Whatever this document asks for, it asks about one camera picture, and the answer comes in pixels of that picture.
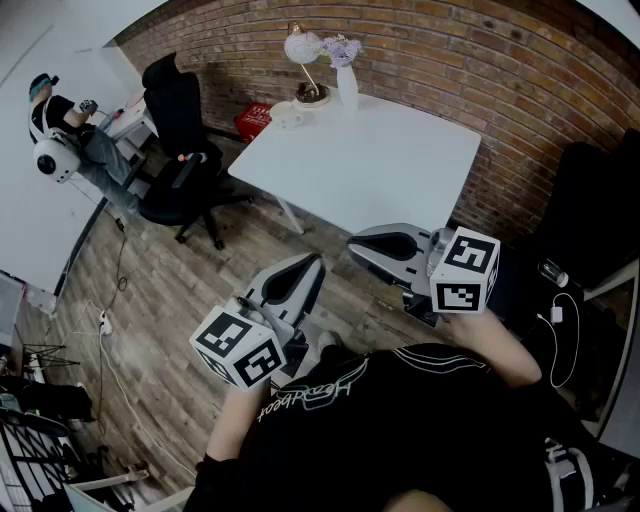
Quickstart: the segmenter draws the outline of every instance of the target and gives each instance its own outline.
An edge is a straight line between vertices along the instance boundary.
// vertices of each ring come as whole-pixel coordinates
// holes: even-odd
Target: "red box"
[[[236,117],[236,129],[247,144],[271,122],[270,110],[271,105],[252,103],[242,115]]]

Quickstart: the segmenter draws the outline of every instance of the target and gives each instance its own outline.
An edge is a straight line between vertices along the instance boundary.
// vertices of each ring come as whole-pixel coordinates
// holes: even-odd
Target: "black t-shirt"
[[[46,100],[38,103],[31,113],[31,120],[33,121],[33,124],[35,124],[36,127],[41,131],[42,113],[44,111],[44,106],[46,103]],[[64,120],[64,116],[66,116],[67,112],[69,112],[69,110],[71,110],[72,108],[72,101],[64,98],[63,96],[52,96],[51,100],[49,101],[49,106],[47,107],[47,124],[49,125],[49,128],[59,128],[69,135],[76,135],[78,137],[88,131],[92,131],[94,128],[86,123],[80,128],[74,128]],[[30,132],[30,135],[33,143],[37,143],[37,140],[33,136],[33,133]]]
[[[551,510],[551,434],[592,442],[546,383],[509,389],[447,345],[376,352],[273,395],[237,460],[200,463],[184,511],[382,510],[410,489],[456,512]]]

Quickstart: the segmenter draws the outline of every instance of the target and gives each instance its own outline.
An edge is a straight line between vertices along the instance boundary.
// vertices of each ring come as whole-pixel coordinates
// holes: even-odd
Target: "purple flowers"
[[[356,58],[362,44],[360,41],[349,41],[342,34],[337,37],[327,37],[318,43],[318,53],[331,58],[332,68],[348,66]]]

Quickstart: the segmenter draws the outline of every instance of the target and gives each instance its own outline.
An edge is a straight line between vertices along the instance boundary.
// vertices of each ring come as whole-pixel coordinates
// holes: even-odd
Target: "white wall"
[[[140,87],[120,49],[74,50],[69,16],[60,0],[0,2],[0,83],[53,25],[0,86],[0,269],[49,292],[96,205],[70,183],[58,185],[35,167],[27,125],[29,84],[40,73],[58,75],[56,94],[76,103],[94,99],[105,111],[123,106]],[[95,188],[82,188],[94,201],[101,199]]]
[[[640,48],[640,15],[629,0],[578,0]]]
[[[78,32],[74,49],[102,48],[134,21],[167,0],[62,0]]]

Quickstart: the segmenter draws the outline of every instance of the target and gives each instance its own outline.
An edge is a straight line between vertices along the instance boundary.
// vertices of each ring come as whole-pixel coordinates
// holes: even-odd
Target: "lamp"
[[[318,58],[318,43],[320,38],[313,32],[305,32],[297,22],[289,25],[289,36],[284,42],[284,52],[290,60],[300,64],[309,82],[302,82],[296,93],[297,100],[306,106],[318,106],[328,100],[328,89],[320,84],[316,84],[311,75],[304,67]]]

